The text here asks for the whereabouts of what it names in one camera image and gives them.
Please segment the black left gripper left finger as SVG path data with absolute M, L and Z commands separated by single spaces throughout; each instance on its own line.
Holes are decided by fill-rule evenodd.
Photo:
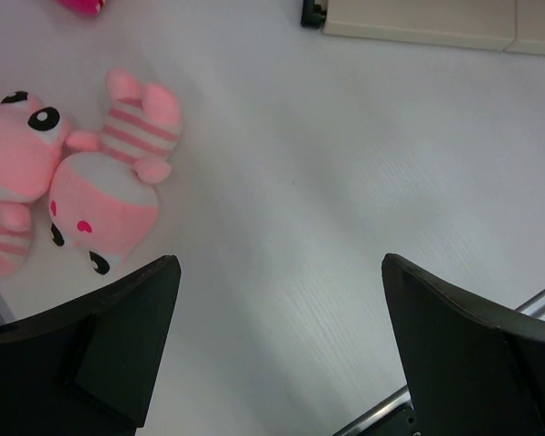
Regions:
M 0 435 L 133 435 L 144 426 L 181 266 L 165 255 L 0 326 Z

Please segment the pink striped plush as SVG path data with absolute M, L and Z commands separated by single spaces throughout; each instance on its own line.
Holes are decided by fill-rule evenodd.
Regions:
M 30 253 L 31 206 L 48 191 L 69 131 L 56 108 L 26 91 L 0 102 L 0 279 Z
M 100 131 L 78 130 L 65 144 L 48 193 L 53 242 L 84 249 L 108 274 L 151 231 L 160 212 L 157 184 L 182 133 L 176 95 L 122 69 L 105 77 L 110 100 Z

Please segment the white plush glasses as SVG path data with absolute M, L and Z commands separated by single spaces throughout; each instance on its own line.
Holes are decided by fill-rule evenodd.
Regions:
M 58 3 L 79 15 L 94 17 L 101 13 L 107 0 L 58 0 Z

